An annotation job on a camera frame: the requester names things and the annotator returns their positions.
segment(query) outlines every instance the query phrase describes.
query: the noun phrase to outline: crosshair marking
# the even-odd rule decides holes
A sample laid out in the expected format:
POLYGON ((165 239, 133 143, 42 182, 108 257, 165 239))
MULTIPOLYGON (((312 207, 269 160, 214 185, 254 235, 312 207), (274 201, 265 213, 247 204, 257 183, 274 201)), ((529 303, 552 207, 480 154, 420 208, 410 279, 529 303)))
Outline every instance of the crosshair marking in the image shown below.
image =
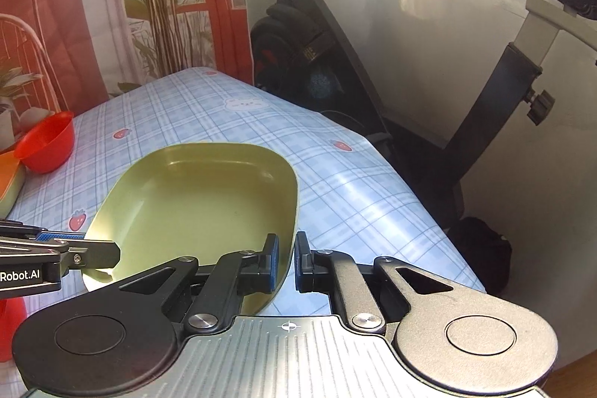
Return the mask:
POLYGON ((279 328, 282 328, 283 330, 285 330, 286 332, 290 332, 291 330, 295 330, 296 328, 299 328, 300 326, 296 325, 294 322, 285 322, 284 324, 282 324, 281 326, 278 326, 279 328))

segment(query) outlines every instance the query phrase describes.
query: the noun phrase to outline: black bag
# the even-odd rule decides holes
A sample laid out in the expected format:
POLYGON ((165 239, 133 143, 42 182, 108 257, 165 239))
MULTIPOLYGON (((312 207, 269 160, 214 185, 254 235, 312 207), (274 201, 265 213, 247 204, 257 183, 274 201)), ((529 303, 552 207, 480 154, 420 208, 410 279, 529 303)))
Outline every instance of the black bag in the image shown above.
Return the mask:
POLYGON ((490 295, 498 295, 510 277, 512 246, 476 217, 465 217, 448 231, 448 238, 479 277, 490 295))

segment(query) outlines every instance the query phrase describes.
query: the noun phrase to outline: floor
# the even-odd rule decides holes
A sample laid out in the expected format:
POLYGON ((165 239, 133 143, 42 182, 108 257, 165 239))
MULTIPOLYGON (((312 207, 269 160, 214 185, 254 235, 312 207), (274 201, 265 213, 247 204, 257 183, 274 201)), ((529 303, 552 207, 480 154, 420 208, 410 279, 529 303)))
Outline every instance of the floor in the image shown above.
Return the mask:
POLYGON ((543 390, 551 398, 597 398, 597 351, 554 371, 543 390))

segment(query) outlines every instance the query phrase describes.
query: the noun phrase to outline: exercise bike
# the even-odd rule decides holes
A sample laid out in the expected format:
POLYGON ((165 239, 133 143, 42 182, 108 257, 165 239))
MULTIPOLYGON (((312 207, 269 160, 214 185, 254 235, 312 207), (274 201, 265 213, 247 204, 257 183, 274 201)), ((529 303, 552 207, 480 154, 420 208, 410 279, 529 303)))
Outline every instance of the exercise bike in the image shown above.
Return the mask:
POLYGON ((458 130, 437 147, 383 119, 381 99, 359 57, 324 0, 277 0, 251 32, 256 85, 317 110, 361 134, 382 136, 390 163, 442 228, 464 213, 460 180, 497 136, 519 104, 539 125, 555 98, 532 85, 557 33, 564 30, 597 50, 597 32, 578 16, 597 19, 597 0, 527 0, 528 15, 508 44, 458 130))

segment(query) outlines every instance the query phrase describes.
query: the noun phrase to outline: red bowl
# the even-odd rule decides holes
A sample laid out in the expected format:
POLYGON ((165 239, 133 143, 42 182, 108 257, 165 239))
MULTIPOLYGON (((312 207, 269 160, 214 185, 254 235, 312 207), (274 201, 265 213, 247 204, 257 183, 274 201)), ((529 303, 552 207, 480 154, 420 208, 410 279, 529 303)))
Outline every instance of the red bowl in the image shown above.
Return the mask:
POLYGON ((13 335, 26 318, 22 297, 0 300, 0 363, 13 358, 13 335))
POLYGON ((38 123, 17 143, 14 157, 44 174, 64 164, 75 146, 73 112, 58 112, 38 123))

